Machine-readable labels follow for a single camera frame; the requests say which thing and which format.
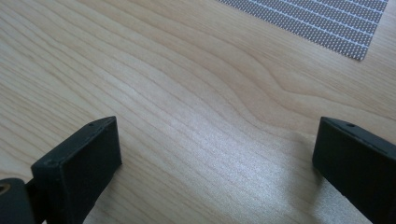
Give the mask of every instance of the black plastic block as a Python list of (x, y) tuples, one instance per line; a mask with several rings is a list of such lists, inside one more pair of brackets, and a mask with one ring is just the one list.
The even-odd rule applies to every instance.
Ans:
[(46, 192), (49, 224), (82, 223), (121, 165), (115, 117), (85, 125), (32, 166)]
[(396, 146), (339, 119), (322, 118), (313, 164), (374, 223), (396, 223)]
[(0, 223), (35, 224), (29, 197), (22, 180), (0, 180)]

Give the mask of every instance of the screw hole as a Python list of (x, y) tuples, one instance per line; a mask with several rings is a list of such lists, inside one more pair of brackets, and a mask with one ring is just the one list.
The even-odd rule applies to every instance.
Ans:
[(10, 188), (9, 184), (0, 184), (0, 195), (6, 193)]

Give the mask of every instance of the white stripe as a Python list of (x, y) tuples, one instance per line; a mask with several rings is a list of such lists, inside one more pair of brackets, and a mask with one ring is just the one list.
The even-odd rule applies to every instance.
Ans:
[(281, 11), (278, 11), (278, 10), (276, 10), (276, 9), (274, 9), (274, 8), (271, 8), (271, 7), (268, 7), (268, 6), (263, 5), (263, 4), (261, 4), (261, 3), (258, 3), (258, 2), (254, 1), (254, 0), (247, 0), (247, 1), (249, 1), (249, 2), (251, 2), (251, 3), (253, 3), (253, 4), (256, 4), (256, 5), (260, 6), (260, 7), (265, 7), (265, 8), (267, 8), (267, 9), (272, 10), (272, 11), (274, 11), (274, 12), (277, 12), (277, 13), (283, 15), (283, 16), (286, 16), (286, 17), (289, 17), (289, 18), (294, 19), (294, 20), (296, 20), (296, 21), (299, 21), (300, 23), (303, 23), (303, 24), (305, 24), (305, 25), (311, 26), (311, 27), (313, 27), (313, 28), (315, 28), (315, 29), (317, 29), (317, 30), (320, 30), (320, 31), (322, 31), (322, 32), (324, 32), (324, 33), (327, 33), (327, 34), (329, 34), (329, 35), (333, 35), (333, 36), (335, 36), (335, 37), (338, 37), (338, 38), (340, 38), (340, 39), (343, 39), (343, 40), (345, 40), (345, 41), (347, 41), (347, 42), (349, 42), (349, 43), (352, 43), (352, 44), (354, 44), (354, 45), (357, 45), (357, 46), (360, 46), (360, 47), (362, 47), (362, 48), (368, 49), (368, 46), (365, 46), (365, 45), (363, 45), (363, 44), (361, 44), (361, 43), (358, 43), (358, 42), (356, 42), (356, 41), (347, 39), (347, 38), (345, 38), (345, 37), (343, 37), (343, 36), (337, 35), (337, 34), (332, 33), (332, 32), (330, 32), (330, 31), (324, 30), (324, 29), (322, 29), (322, 28), (320, 28), (320, 27), (317, 27), (316, 25), (313, 25), (313, 24), (311, 24), (311, 23), (308, 23), (308, 22), (305, 22), (305, 21), (301, 21), (301, 20), (299, 20), (299, 19), (297, 19), (297, 18), (292, 17), (291, 15), (288, 15), (288, 14), (283, 13), (283, 12), (281, 12)]
[(336, 20), (334, 20), (334, 19), (332, 19), (332, 18), (323, 16), (323, 15), (318, 14), (317, 12), (311, 11), (311, 10), (305, 8), (305, 7), (300, 7), (300, 6), (298, 6), (298, 5), (295, 5), (295, 4), (293, 4), (293, 3), (291, 3), (291, 2), (288, 2), (288, 1), (285, 1), (285, 0), (279, 0), (279, 1), (284, 2), (284, 3), (286, 3), (286, 4), (289, 4), (289, 5), (292, 5), (292, 6), (294, 6), (294, 7), (297, 7), (297, 8), (299, 8), (299, 9), (304, 10), (304, 11), (313, 13), (313, 14), (315, 14), (315, 15), (317, 15), (317, 16), (323, 18), (323, 19), (326, 19), (326, 20), (328, 20), (328, 21), (332, 21), (332, 22), (338, 23), (338, 24), (340, 24), (340, 25), (343, 25), (343, 26), (345, 26), (345, 27), (347, 27), (347, 28), (349, 28), (349, 29), (351, 29), (351, 30), (354, 30), (354, 31), (356, 31), (356, 32), (359, 32), (359, 33), (362, 33), (362, 34), (365, 34), (365, 35), (369, 35), (369, 36), (373, 36), (372, 34), (369, 34), (369, 33), (365, 32), (365, 31), (363, 31), (363, 30), (356, 29), (356, 28), (353, 27), (353, 26), (349, 26), (349, 25), (347, 25), (347, 24), (341, 23), (340, 21), (336, 21)]
[(349, 1), (349, 0), (345, 0), (345, 1), (348, 2), (348, 3), (354, 4), (354, 5), (356, 5), (356, 6), (364, 7), (364, 8), (366, 8), (366, 9), (368, 9), (368, 10), (372, 10), (373, 12), (376, 12), (376, 13), (379, 13), (379, 14), (382, 15), (382, 11), (378, 11), (378, 10), (376, 10), (376, 9), (374, 9), (374, 8), (370, 8), (370, 7), (361, 5), (361, 4), (356, 3), (356, 2), (354, 2), (354, 1)]
[(387, 3), (388, 0), (376, 0), (377, 2)]
[(355, 14), (352, 14), (352, 13), (350, 13), (350, 12), (347, 12), (347, 11), (341, 9), (341, 8), (333, 7), (333, 6), (327, 5), (326, 3), (319, 2), (319, 1), (317, 1), (317, 0), (311, 0), (311, 1), (316, 2), (316, 3), (318, 3), (318, 4), (321, 4), (321, 5), (325, 6), (325, 7), (329, 7), (329, 8), (335, 9), (335, 10), (337, 10), (337, 11), (346, 13), (348, 16), (352, 16), (352, 17), (358, 18), (358, 19), (360, 19), (360, 20), (362, 20), (362, 21), (367, 21), (367, 22), (370, 22), (371, 24), (377, 25), (377, 23), (376, 23), (375, 21), (370, 21), (370, 20), (364, 19), (363, 17), (360, 17), (360, 16), (358, 16), (358, 15), (355, 15)]

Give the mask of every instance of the wooden tabletop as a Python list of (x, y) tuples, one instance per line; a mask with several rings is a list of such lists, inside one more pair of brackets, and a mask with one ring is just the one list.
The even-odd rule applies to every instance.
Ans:
[(114, 115), (85, 223), (369, 223), (311, 158), (321, 116), (396, 143), (395, 11), (358, 62), (216, 0), (2, 0), (0, 179)]

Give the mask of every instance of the black rubber pad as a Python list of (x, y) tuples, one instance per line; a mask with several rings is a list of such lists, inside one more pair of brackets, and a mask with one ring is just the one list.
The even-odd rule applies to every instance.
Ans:
[(374, 223), (396, 223), (396, 146), (339, 119), (322, 118), (314, 166)]
[(32, 166), (48, 195), (47, 223), (82, 223), (121, 165), (115, 117), (85, 125)]

